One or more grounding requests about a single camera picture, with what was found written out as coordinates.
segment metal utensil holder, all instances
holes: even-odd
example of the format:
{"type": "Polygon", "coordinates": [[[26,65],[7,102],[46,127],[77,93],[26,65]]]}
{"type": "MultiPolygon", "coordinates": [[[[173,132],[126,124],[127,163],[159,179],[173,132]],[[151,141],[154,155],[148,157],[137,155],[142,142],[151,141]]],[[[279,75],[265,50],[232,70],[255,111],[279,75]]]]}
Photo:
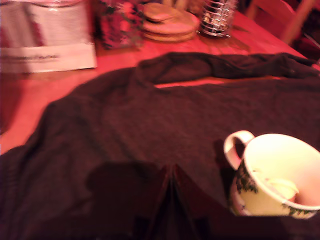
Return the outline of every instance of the metal utensil holder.
{"type": "Polygon", "coordinates": [[[205,0],[201,31],[215,37],[229,35],[238,0],[205,0]]]}

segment table surface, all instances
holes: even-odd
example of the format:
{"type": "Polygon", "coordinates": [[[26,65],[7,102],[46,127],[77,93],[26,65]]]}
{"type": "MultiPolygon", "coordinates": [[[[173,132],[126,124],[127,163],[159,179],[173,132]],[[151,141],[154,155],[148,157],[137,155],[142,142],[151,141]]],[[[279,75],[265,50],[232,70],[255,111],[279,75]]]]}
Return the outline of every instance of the table surface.
{"type": "MultiPolygon", "coordinates": [[[[237,12],[230,38],[197,35],[191,40],[163,43],[145,39],[141,48],[105,50],[96,44],[97,68],[30,74],[1,74],[1,153],[22,145],[33,133],[48,103],[67,95],[76,86],[116,69],[134,67],[141,60],[169,52],[201,52],[213,55],[290,53],[303,57],[290,46],[237,12]]],[[[208,77],[193,82],[161,85],[221,84],[232,81],[208,77]]]]}

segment stack of coasters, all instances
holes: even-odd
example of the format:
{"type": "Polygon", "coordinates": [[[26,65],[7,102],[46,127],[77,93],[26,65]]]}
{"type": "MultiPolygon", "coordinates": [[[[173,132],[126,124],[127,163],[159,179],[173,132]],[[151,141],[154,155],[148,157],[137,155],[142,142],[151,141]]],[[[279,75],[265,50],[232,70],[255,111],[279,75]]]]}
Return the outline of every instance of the stack of coasters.
{"type": "Polygon", "coordinates": [[[151,2],[144,5],[145,37],[162,42],[180,42],[193,38],[199,20],[192,13],[171,6],[151,2]]]}

